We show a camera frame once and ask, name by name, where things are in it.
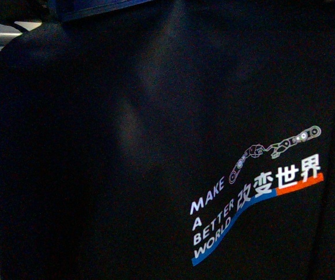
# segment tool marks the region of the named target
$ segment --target orange stripe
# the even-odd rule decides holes
[[[319,182],[324,181],[324,175],[323,173],[318,173],[318,176],[316,178],[308,177],[306,182],[303,182],[303,180],[298,181],[296,185],[288,188],[276,188],[276,194],[277,195],[283,195],[287,193],[292,193],[293,191],[298,191],[303,188],[307,188],[309,186],[315,185]]]

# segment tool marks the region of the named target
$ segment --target robotic arm graphic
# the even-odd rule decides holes
[[[234,184],[239,172],[241,171],[244,163],[248,157],[258,158],[259,156],[263,155],[264,152],[272,151],[271,158],[277,159],[283,152],[288,150],[290,147],[295,146],[298,143],[306,142],[308,140],[314,139],[319,137],[321,134],[321,128],[317,125],[310,127],[308,129],[303,130],[297,136],[292,136],[282,140],[279,143],[271,144],[266,149],[263,145],[257,144],[252,145],[248,148],[242,157],[237,161],[235,167],[233,167],[232,172],[230,174],[230,184]]]

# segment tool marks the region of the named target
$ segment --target blue stripe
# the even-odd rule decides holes
[[[248,209],[250,206],[263,201],[263,200],[268,200],[269,198],[273,198],[276,197],[276,189],[273,189],[271,193],[269,194],[263,194],[257,198],[252,197],[250,201],[247,201],[243,207],[241,209],[239,209],[236,214],[233,216],[233,218],[231,219],[230,224],[228,225],[228,227],[226,229],[224,229],[223,233],[220,235],[220,237],[215,241],[215,243],[209,248],[206,249],[205,252],[203,254],[200,254],[197,258],[193,258],[192,259],[192,264],[193,266],[198,265],[199,263],[201,263],[205,258],[207,258],[215,249],[216,247],[218,247],[219,243],[222,241],[222,239],[224,238],[224,236],[230,231],[231,227],[233,226],[233,224],[236,222],[236,220],[238,219],[238,217],[246,210]]]

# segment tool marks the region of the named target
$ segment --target black seat cover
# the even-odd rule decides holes
[[[335,16],[313,5],[43,24],[0,54],[1,275],[313,277],[334,128]]]

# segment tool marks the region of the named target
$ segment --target printed logo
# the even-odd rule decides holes
[[[240,160],[237,161],[236,166],[228,176],[230,184],[235,183],[248,157],[258,158],[265,152],[271,152],[271,158],[276,159],[290,147],[314,139],[320,136],[320,134],[320,127],[313,126],[302,131],[297,136],[284,139],[279,143],[268,146],[268,148],[260,144],[252,145],[245,151]],[[201,263],[217,248],[238,217],[246,209],[260,201],[292,193],[324,181],[323,173],[319,172],[320,170],[319,154],[314,154],[302,159],[297,166],[292,164],[290,166],[278,167],[277,172],[276,170],[261,172],[254,177],[253,182],[245,184],[237,197],[229,200],[223,210],[213,216],[211,222],[204,225],[200,217],[196,216],[192,227],[194,247],[193,266]],[[207,192],[206,198],[200,197],[197,201],[193,201],[190,215],[197,215],[210,201],[214,200],[219,192],[223,190],[224,183],[225,176],[222,176],[216,185]]]

